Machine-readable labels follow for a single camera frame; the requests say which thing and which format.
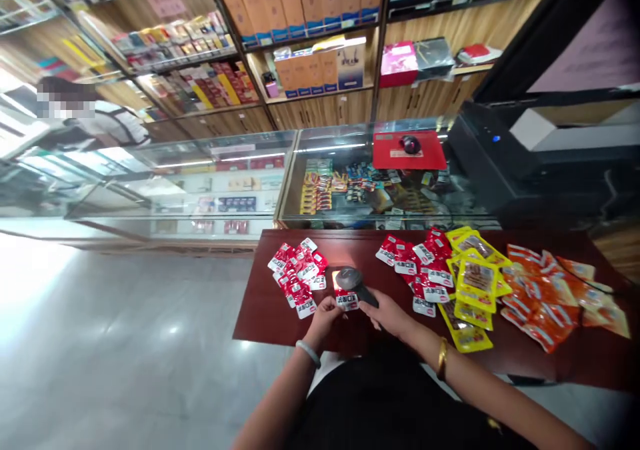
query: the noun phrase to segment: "pink sign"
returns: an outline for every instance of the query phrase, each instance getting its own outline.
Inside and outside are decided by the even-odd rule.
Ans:
[[[640,41],[625,0],[604,0],[529,92],[580,91],[640,82]]]
[[[185,8],[184,2],[182,0],[147,0],[153,8],[153,11],[160,18],[164,17],[175,17],[176,15],[180,15],[185,13],[187,9]]]

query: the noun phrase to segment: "marble floor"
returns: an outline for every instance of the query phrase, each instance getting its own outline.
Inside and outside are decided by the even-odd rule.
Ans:
[[[231,339],[250,267],[0,234],[0,448],[229,448],[291,354]],[[523,391],[598,446],[630,402]]]

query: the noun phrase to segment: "glass display case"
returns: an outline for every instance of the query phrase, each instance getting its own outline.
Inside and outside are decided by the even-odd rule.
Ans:
[[[95,191],[89,179],[54,161],[32,157],[28,163],[0,163],[0,231],[51,240],[115,239],[116,235],[65,219]]]
[[[444,171],[376,170],[374,134],[437,132]],[[475,198],[471,183],[436,119],[347,125],[299,131],[281,212],[288,228],[424,229],[428,225],[499,228]]]
[[[151,245],[255,245],[273,228],[296,138],[280,131],[127,149],[106,188],[132,198],[96,198],[96,188],[68,218]]]

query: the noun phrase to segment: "wooden counter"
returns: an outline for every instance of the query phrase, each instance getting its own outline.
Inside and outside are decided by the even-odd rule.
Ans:
[[[375,258],[375,252],[390,233],[402,240],[420,243],[424,231],[375,230],[264,230],[255,253],[240,314],[233,333],[234,339],[294,345],[301,339],[311,318],[298,320],[295,310],[289,308],[280,288],[267,268],[267,262],[283,242],[297,246],[310,237],[318,250],[329,261],[326,271],[327,290],[313,292],[316,302],[333,293],[331,272],[344,265],[360,269],[365,284],[378,288],[396,300],[413,318],[449,337],[442,316],[436,318],[419,315],[412,310],[412,293],[400,275]],[[568,259],[589,263],[597,268],[596,280],[612,286],[614,290],[629,294],[627,282],[612,268],[584,232],[546,233],[542,231],[485,231],[481,232],[497,250],[506,252],[507,243],[516,243],[535,251],[542,249]],[[616,298],[627,311],[633,327],[637,308],[629,298]],[[375,338],[376,330],[359,310],[348,312],[348,320],[336,323],[327,339],[326,350],[344,355],[358,355],[366,351]],[[532,338],[499,314],[493,318],[494,331],[488,332],[494,348],[469,354],[471,358],[495,373],[508,373],[550,381],[569,381],[612,389],[630,390],[634,385],[635,359],[632,342],[600,328],[578,328],[551,355],[544,353]]]

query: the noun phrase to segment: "bracelet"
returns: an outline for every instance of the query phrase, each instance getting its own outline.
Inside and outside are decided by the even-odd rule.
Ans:
[[[316,352],[314,352],[313,349],[310,346],[308,346],[302,340],[298,340],[295,343],[295,346],[299,347],[299,348],[302,348],[302,350],[307,352],[309,354],[309,356],[311,357],[311,360],[313,360],[313,362],[315,363],[315,367],[317,369],[320,368],[320,359],[318,358],[318,354]]]
[[[438,380],[445,380],[445,369],[447,368],[447,339],[442,337],[442,342],[440,343],[440,354],[438,355],[438,371],[436,372],[436,376]]]

